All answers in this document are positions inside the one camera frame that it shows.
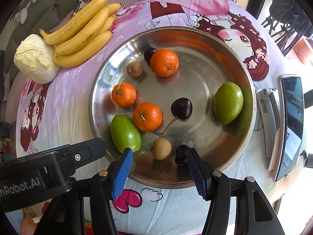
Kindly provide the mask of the person's hand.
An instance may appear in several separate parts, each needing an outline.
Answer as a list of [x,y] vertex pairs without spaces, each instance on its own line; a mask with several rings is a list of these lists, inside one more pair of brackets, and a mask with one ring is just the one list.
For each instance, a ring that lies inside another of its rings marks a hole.
[[23,210],[24,218],[20,225],[21,235],[34,235],[36,224],[26,210]]

